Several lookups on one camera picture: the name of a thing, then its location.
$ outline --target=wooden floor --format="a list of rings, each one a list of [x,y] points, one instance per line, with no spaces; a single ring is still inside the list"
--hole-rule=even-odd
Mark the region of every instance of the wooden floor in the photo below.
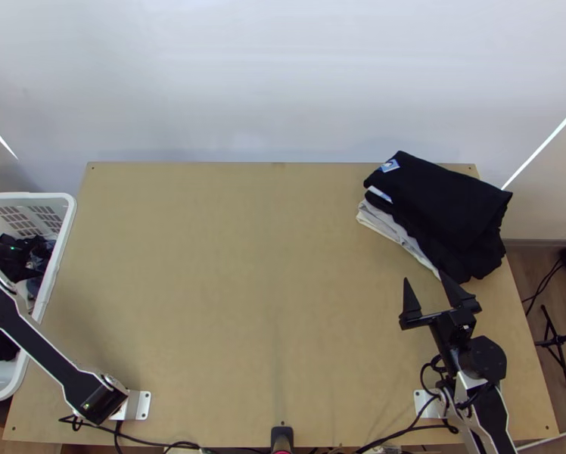
[[[531,296],[536,290],[542,277],[550,270],[558,258],[558,248],[555,247],[509,247],[508,259],[514,273],[518,292],[522,298]],[[543,338],[546,327],[540,304],[545,304],[559,334],[566,334],[566,270],[556,273],[546,291],[542,293],[529,315],[529,326],[534,340]],[[552,398],[558,427],[566,431],[566,387],[562,371],[555,360],[544,349],[539,349],[538,355],[546,383]],[[466,454],[463,446],[425,446],[428,452],[442,454]],[[421,446],[412,447],[412,451],[423,451]],[[48,445],[43,443],[18,443],[2,441],[0,429],[0,454],[109,454],[115,452],[111,447],[65,446]],[[129,449],[126,454],[155,454],[155,449]],[[566,454],[566,438],[555,440],[545,445],[530,448],[528,454]]]

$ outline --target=stack of folded clothes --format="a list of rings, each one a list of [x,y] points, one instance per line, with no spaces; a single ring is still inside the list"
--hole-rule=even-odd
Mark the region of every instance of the stack of folded clothes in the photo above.
[[[461,283],[502,264],[511,192],[399,151],[363,183],[356,219]]]

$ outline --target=folded black shirt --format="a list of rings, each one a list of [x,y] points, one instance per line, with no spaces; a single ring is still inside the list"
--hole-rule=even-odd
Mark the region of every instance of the folded black shirt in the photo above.
[[[499,228],[511,192],[403,151],[375,170],[364,186],[390,197],[392,203],[370,191],[365,194],[457,282],[483,278],[501,264],[505,248]]]

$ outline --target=wooden table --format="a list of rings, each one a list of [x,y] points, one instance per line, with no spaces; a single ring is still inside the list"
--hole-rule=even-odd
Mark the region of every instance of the wooden table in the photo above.
[[[447,166],[477,176],[472,165]],[[124,432],[202,446],[359,446],[415,416],[428,329],[401,331],[403,277],[424,313],[448,307],[432,273],[355,220],[374,164],[91,163],[43,328],[65,353],[153,392]],[[516,440],[558,434],[504,261],[465,289],[508,357]],[[427,376],[427,383],[434,383]],[[30,364],[5,438],[112,444],[57,422],[59,386]],[[445,430],[404,444],[461,443]]]

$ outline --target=tripod stand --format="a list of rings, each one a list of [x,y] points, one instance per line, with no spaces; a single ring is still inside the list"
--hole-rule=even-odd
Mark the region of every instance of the tripod stand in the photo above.
[[[562,371],[564,373],[564,380],[566,382],[566,361],[564,360],[564,354],[562,352],[562,345],[566,342],[566,335],[559,336],[554,328],[554,324],[550,319],[550,315],[548,315],[548,311],[546,307],[542,304],[541,309],[543,311],[543,315],[546,317],[546,333],[544,334],[544,339],[540,340],[535,343],[537,347],[544,347],[546,348],[552,357],[556,359],[556,362],[562,367]],[[552,347],[556,346],[558,351],[558,355],[552,351]]]

